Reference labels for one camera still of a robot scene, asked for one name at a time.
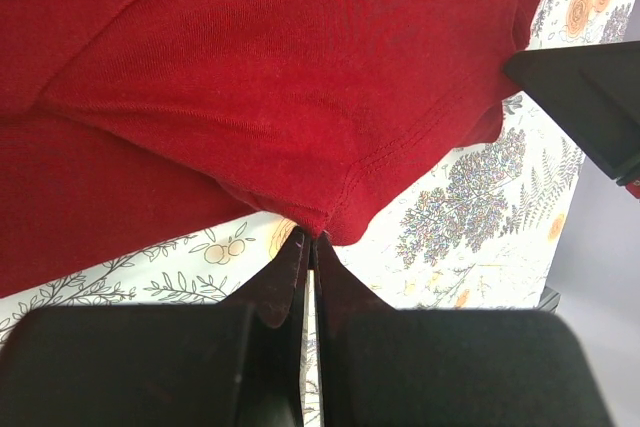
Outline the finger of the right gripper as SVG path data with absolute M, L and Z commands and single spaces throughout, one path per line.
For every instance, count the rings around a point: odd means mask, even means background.
M 537 49 L 504 73 L 610 179 L 639 195 L 639 43 Z

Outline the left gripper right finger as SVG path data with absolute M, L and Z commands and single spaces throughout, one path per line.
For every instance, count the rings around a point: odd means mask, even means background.
M 596 426 L 573 332 L 540 310 L 396 309 L 313 248 L 327 426 Z

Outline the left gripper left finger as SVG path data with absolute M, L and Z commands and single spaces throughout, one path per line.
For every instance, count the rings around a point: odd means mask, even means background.
M 1 351 L 5 426 L 299 426 L 308 237 L 206 305 L 48 307 Z

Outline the red t shirt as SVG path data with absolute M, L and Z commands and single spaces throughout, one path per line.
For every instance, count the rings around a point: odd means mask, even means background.
M 1 0 L 1 292 L 254 211 L 340 246 L 494 141 L 540 0 Z

